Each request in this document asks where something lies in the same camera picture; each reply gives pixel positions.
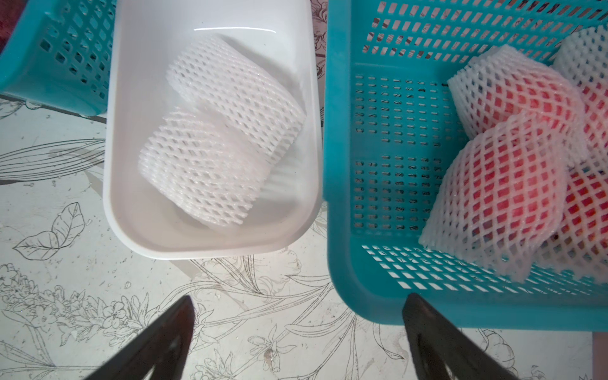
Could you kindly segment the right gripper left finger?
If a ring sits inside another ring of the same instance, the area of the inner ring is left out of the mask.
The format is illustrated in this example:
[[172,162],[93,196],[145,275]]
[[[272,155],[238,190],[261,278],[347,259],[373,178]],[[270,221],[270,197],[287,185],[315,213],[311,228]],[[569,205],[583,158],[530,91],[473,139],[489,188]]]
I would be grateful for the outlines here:
[[180,379],[193,338],[195,308],[185,295],[89,379]]

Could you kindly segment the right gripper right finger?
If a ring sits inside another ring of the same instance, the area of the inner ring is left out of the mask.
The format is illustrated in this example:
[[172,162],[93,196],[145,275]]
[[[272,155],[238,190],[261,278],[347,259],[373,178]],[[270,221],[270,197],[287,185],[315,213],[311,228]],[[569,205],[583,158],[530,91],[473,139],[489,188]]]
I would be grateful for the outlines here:
[[419,379],[515,379],[430,303],[412,293],[402,310]]

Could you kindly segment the netted apple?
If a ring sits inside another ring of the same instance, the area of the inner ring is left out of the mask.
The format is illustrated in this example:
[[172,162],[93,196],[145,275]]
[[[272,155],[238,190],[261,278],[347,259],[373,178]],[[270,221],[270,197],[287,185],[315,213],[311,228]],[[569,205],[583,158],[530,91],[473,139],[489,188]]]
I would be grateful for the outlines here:
[[607,168],[589,160],[570,171],[561,225],[535,254],[536,263],[574,277],[607,282]]
[[567,182],[561,135],[533,112],[513,115],[459,152],[419,243],[522,282],[561,223]]
[[554,69],[509,45],[473,58],[447,84],[470,138],[527,111],[540,115],[574,148],[587,146],[578,90]]

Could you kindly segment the right teal plastic basket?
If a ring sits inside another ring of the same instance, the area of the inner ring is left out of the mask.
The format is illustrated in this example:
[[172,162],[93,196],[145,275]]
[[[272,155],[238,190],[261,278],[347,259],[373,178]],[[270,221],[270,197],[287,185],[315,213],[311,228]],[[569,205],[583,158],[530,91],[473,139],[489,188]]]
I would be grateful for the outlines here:
[[504,44],[548,64],[571,33],[607,22],[605,1],[331,1],[324,197],[329,273],[358,315],[402,323],[421,295],[462,328],[607,329],[607,288],[533,268],[524,283],[418,242],[467,143],[447,87]]

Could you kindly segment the teal plastic basket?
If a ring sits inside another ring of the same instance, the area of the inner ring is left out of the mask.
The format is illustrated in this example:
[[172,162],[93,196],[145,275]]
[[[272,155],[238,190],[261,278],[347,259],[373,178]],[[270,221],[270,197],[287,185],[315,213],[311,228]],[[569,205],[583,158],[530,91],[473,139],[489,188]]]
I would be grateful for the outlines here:
[[1,92],[96,116],[106,112],[115,1],[3,1]]
[[462,328],[607,329],[607,288],[533,268],[524,283],[418,242],[467,143],[447,87],[504,44],[548,64],[571,33],[607,22],[605,1],[331,1],[324,197],[329,273],[358,315],[402,323],[421,295]]

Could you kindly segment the white plastic tray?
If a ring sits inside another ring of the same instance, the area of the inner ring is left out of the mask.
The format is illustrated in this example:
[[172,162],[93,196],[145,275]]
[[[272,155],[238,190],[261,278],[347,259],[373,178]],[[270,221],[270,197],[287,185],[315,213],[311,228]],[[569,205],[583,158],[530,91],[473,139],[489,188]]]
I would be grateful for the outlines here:
[[130,250],[184,260],[280,250],[321,206],[308,1],[120,1],[104,209]]

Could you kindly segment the left teal plastic basket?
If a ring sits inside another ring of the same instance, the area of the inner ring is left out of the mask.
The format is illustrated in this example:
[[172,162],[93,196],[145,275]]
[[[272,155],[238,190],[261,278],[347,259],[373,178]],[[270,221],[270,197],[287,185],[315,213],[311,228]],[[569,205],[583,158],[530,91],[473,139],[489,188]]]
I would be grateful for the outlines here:
[[106,112],[115,1],[3,1],[1,92],[96,116]]

